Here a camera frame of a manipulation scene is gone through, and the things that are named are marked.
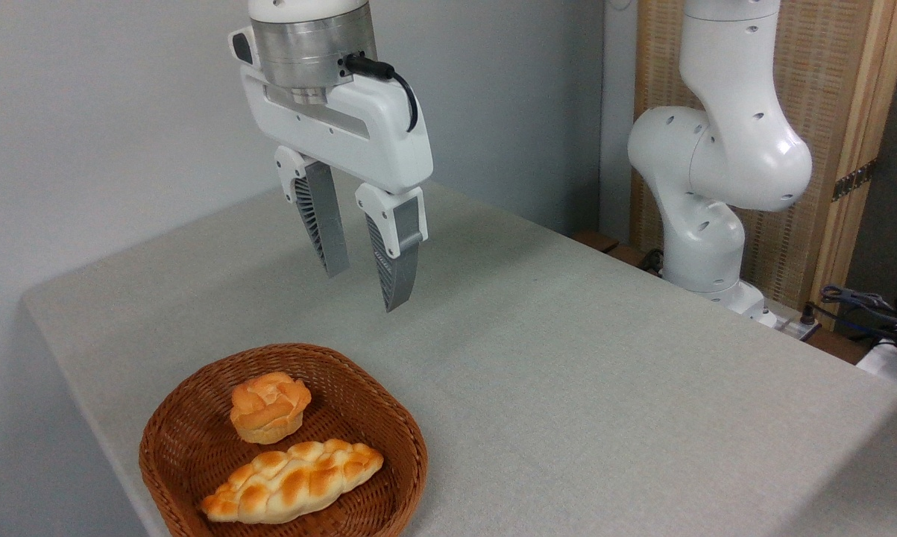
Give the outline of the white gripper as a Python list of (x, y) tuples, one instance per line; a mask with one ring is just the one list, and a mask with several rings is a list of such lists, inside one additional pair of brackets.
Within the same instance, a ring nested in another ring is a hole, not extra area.
[(433, 173), (433, 156), (417, 99), (393, 67), (357, 51), (330, 59), (348, 79), (326, 89), (324, 103), (299, 103), (290, 89), (265, 78), (253, 28), (234, 31), (229, 41), (255, 122), (283, 145), (274, 159), (286, 200), (298, 209), (329, 277), (350, 266), (330, 166), (366, 181), (356, 200), (385, 309), (397, 309), (410, 299), (418, 248), (428, 240), (424, 194), (416, 186)]

